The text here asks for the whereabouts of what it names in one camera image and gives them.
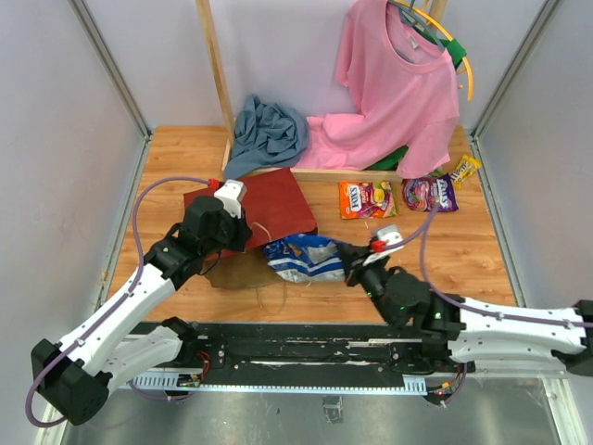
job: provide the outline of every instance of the shirt tag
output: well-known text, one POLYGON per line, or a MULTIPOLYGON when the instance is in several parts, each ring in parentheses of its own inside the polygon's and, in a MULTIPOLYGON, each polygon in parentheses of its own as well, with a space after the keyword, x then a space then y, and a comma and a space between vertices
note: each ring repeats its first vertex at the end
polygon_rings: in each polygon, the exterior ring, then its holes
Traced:
POLYGON ((420 46, 418 42, 416 42, 416 39, 414 39, 413 35, 409 35, 408 40, 410 41, 412 48, 416 49, 418 46, 420 46))

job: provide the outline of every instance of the yellow hanger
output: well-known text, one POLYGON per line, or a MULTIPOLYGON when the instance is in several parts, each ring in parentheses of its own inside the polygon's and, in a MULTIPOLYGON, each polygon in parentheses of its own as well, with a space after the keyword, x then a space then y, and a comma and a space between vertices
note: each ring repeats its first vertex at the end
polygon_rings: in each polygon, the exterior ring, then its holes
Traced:
MULTIPOLYGON (((397 3, 399 3, 400 5, 410 7, 410 4, 408 4, 408 3, 401 2, 399 0, 395 0, 395 1, 397 3)), ((427 5, 428 5, 428 0, 424 0, 423 9, 426 9, 427 5)), ((421 16, 424 19, 426 19, 426 21, 428 21, 429 24, 435 25, 436 28, 439 31, 441 31, 443 33, 443 35, 449 41, 452 41, 453 40, 453 37, 451 36, 451 34, 449 34, 447 32, 447 30, 445 28, 443 28, 438 21, 436 21, 435 19, 433 19, 432 17, 430 17, 428 14, 426 14, 423 11, 423 9, 418 9, 417 7, 414 7, 412 10, 416 14, 418 14, 419 16, 421 16)), ((472 71, 472 65, 470 65, 470 61, 467 59, 467 57, 464 57, 462 60, 463 60, 464 68, 461 68, 460 70, 458 70, 457 73, 458 74, 462 74, 463 72, 467 71, 467 84, 468 84, 467 100, 472 100, 473 99, 473 71, 472 71)))

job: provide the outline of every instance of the wooden tabletop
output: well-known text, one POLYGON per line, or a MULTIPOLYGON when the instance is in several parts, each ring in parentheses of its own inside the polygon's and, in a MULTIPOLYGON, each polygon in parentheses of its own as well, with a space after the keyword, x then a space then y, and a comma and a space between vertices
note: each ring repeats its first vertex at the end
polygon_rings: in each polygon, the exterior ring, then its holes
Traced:
MULTIPOLYGON (((189 175, 221 179, 222 154, 226 132, 221 127, 158 127, 141 179, 140 190, 167 176, 189 175)), ((470 149, 464 131, 459 127, 449 145, 455 168, 461 156, 470 149)), ((385 220, 342 220, 338 208, 337 183, 300 183, 317 223, 319 234, 355 245, 365 245, 372 230, 395 223, 403 236, 413 232, 426 213, 409 210, 397 186, 400 214, 385 220)), ((198 184, 175 182, 163 184, 143 201, 139 227, 145 251, 159 241, 183 217, 183 193, 196 190, 198 184)), ((439 213, 428 238, 427 266, 431 279, 445 292, 461 294, 483 301, 514 305, 507 271, 486 209, 477 175, 469 178, 457 193, 459 211, 439 213)), ((401 265, 419 274, 420 242, 413 242, 396 252, 390 265, 401 265)), ((138 262, 128 226, 110 295, 133 273, 138 262)), ((200 276, 191 278, 175 295, 158 305, 147 320, 178 316, 186 321, 234 322, 381 322, 361 287, 342 283, 311 285, 274 284, 243 290, 212 288, 200 276), (280 313, 285 298, 284 308, 280 313)))

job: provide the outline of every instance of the wooden frame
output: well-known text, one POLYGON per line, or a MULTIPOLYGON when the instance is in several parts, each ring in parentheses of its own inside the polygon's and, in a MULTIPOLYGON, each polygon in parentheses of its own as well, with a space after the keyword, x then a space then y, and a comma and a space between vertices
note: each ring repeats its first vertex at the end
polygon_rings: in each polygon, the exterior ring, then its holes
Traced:
MULTIPOLYGON (((435 20, 440 21, 445 12, 445 6, 448 0, 433 0, 430 7, 430 16, 435 20)), ((224 69, 222 67, 221 51, 219 49, 218 38, 216 35, 216 28, 214 26, 214 18, 212 17, 212 9, 210 8, 209 0, 196 0, 197 10, 202 21, 202 30, 208 46, 208 55, 210 57, 210 66, 214 76, 214 83, 216 83, 216 90, 221 102, 222 116, 224 118, 224 126, 228 133, 228 140, 224 148, 224 156, 222 157, 222 170, 224 171, 227 163, 231 158, 231 147, 234 143, 234 114, 231 107, 231 99, 229 97, 229 90, 224 76, 224 69)), ((259 174, 264 172, 272 172, 277 170, 275 168, 258 169, 252 174, 259 174)), ((352 170, 323 170, 323 169, 290 169, 298 181, 393 181, 395 183, 401 182, 401 177, 393 171, 375 172, 375 171, 352 171, 352 170)))

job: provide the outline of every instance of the yellow candy packet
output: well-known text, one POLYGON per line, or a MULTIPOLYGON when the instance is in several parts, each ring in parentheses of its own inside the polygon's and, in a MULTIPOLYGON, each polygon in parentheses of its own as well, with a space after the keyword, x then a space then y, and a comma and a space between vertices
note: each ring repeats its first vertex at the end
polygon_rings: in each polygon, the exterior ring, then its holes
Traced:
POLYGON ((472 176, 482 167, 482 162, 470 156, 463 155, 456 169, 451 173, 451 182, 456 190, 461 188, 461 183, 472 176))

